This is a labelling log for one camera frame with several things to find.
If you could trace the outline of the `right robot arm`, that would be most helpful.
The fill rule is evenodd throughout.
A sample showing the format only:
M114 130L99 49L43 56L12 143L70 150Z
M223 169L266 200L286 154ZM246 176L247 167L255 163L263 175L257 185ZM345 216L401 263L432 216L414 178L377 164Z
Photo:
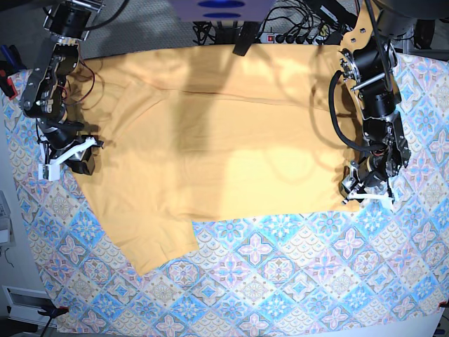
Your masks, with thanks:
M86 176L94 172L93 148L102 147L102 141L85 134L84 124L69 118L65 86L81 62L79 43L88 35L88 23L101 9L101 1L63 1L48 9L43 26L49 36L20 99L23 114L35 121L40 179L58 180L63 166Z

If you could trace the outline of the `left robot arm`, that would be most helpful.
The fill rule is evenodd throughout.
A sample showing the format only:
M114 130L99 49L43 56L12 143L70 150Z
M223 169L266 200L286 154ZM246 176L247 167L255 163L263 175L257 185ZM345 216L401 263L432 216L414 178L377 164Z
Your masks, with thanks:
M341 68L330 80L328 104L338 138L362 156L350 162L342 179L342 202L376 199L392 207L395 197L389 180L408 166L411 151L396 109L401 94L393 75L398 58L391 40L405 33L417 16L405 1L367 1L366 8L373 33L363 48L342 50ZM346 137L337 121L334 99L340 79L355 82L351 91L362 116L361 144Z

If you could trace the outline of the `purple robot base plate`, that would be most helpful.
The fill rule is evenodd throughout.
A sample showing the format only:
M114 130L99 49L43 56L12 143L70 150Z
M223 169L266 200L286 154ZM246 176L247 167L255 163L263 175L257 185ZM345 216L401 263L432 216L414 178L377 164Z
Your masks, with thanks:
M170 0L183 22L234 20L260 22L274 5L273 0Z

